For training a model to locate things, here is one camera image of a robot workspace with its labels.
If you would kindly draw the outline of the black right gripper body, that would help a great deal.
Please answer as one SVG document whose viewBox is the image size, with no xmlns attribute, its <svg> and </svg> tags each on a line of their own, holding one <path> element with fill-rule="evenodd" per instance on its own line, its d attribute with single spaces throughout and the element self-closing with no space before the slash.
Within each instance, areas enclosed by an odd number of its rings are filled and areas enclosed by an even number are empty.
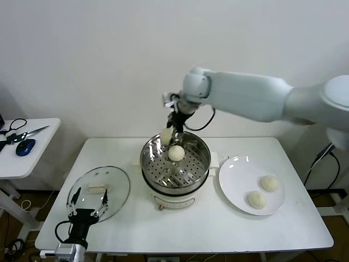
<svg viewBox="0 0 349 262">
<path fill-rule="evenodd" d="M 192 114 L 184 114 L 180 111 L 172 110 L 168 116 L 166 128 L 173 128 L 175 132 L 182 133 L 185 122 L 193 115 L 194 112 Z"/>
</svg>

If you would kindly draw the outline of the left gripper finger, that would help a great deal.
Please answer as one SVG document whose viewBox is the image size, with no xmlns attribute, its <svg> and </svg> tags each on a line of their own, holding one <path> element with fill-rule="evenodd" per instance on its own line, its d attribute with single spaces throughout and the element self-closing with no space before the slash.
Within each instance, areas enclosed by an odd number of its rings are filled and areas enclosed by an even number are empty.
<svg viewBox="0 0 349 262">
<path fill-rule="evenodd" d="M 104 196 L 101 199 L 101 205 L 91 213 L 92 217 L 100 217 L 108 209 L 108 196 L 107 196 L 107 193 L 108 193 L 108 190 L 105 189 Z"/>
<path fill-rule="evenodd" d="M 76 210 L 76 203 L 79 198 L 81 191 L 81 187 L 78 188 L 76 193 L 73 194 L 70 200 L 67 202 L 67 209 L 68 209 L 68 216 L 76 216 L 77 215 L 77 210 Z"/>
</svg>

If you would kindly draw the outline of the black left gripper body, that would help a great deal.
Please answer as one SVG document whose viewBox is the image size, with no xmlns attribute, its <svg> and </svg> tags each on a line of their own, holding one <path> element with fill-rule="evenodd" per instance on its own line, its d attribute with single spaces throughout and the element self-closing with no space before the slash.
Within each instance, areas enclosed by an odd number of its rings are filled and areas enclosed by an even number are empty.
<svg viewBox="0 0 349 262">
<path fill-rule="evenodd" d="M 68 243 L 88 245 L 87 235 L 89 227 L 99 222 L 98 215 L 92 215 L 93 209 L 77 209 L 77 214 L 69 218 L 72 229 L 68 237 Z"/>
</svg>

